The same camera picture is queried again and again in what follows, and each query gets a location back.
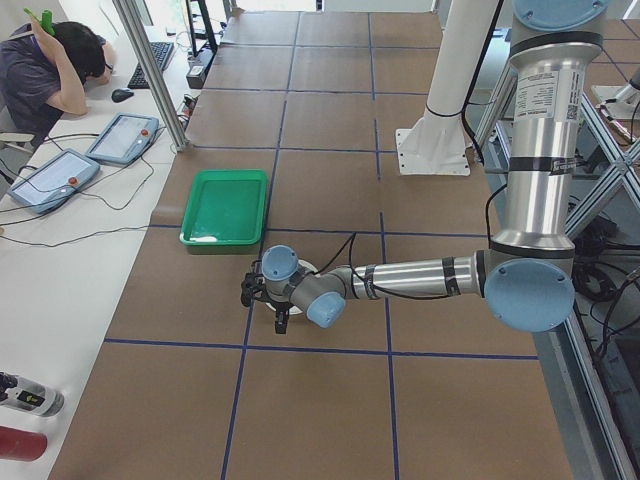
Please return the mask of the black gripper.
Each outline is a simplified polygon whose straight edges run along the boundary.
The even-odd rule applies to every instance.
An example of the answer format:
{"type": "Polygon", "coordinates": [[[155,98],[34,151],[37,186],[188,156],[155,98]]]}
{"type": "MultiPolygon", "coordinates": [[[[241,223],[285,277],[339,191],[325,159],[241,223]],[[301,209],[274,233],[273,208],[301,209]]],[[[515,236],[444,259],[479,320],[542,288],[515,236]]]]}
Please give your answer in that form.
{"type": "Polygon", "coordinates": [[[274,330],[278,335],[285,335],[287,333],[288,321],[290,310],[293,305],[288,302],[272,301],[272,307],[276,312],[276,319],[274,321],[274,330]]]}

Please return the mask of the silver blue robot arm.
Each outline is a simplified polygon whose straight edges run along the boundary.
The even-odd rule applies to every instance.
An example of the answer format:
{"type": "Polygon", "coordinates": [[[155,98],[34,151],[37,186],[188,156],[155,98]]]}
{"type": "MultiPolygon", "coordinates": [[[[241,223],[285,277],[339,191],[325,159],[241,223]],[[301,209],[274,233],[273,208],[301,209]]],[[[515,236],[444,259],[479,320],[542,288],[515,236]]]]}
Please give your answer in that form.
{"type": "Polygon", "coordinates": [[[269,303],[275,330],[301,310],[327,328],[350,299],[439,300],[476,294],[504,324],[546,331],[570,315],[574,245],[565,231],[585,71],[602,49],[604,1],[517,1],[510,65],[517,74],[506,212],[488,246],[469,257],[355,267],[304,267],[289,247],[269,248],[262,281],[245,300],[269,303]]]}

